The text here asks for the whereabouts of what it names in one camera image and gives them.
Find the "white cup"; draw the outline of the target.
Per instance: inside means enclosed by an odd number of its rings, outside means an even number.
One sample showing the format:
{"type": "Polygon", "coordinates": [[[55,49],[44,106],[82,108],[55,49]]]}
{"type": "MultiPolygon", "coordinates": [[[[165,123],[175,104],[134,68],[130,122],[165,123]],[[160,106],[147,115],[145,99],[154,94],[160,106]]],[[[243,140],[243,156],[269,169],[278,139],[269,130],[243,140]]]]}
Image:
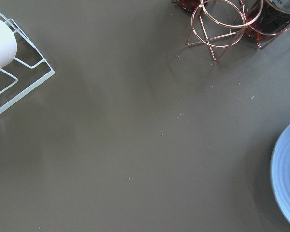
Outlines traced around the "white cup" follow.
{"type": "Polygon", "coordinates": [[[17,42],[12,30],[0,20],[0,68],[10,64],[17,53],[17,42]]]}

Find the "blue plate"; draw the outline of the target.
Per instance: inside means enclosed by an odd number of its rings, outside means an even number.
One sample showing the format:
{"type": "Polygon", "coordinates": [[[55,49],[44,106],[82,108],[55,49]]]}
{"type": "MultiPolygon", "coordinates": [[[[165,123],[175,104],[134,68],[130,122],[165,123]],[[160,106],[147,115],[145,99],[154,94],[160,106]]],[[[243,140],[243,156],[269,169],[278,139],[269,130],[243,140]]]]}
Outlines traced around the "blue plate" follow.
{"type": "Polygon", "coordinates": [[[283,130],[272,151],[270,178],[277,205],[290,224],[290,124],[283,130]]]}

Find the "dark sauce bottle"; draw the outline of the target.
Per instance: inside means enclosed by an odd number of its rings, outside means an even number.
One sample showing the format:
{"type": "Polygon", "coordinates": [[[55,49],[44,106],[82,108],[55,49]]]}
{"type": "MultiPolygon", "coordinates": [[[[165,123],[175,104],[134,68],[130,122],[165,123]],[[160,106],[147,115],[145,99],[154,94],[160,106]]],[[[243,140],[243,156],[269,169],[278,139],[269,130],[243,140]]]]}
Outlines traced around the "dark sauce bottle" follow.
{"type": "Polygon", "coordinates": [[[264,43],[282,32],[290,24],[290,0],[264,0],[258,19],[245,33],[253,41],[264,43]]]}

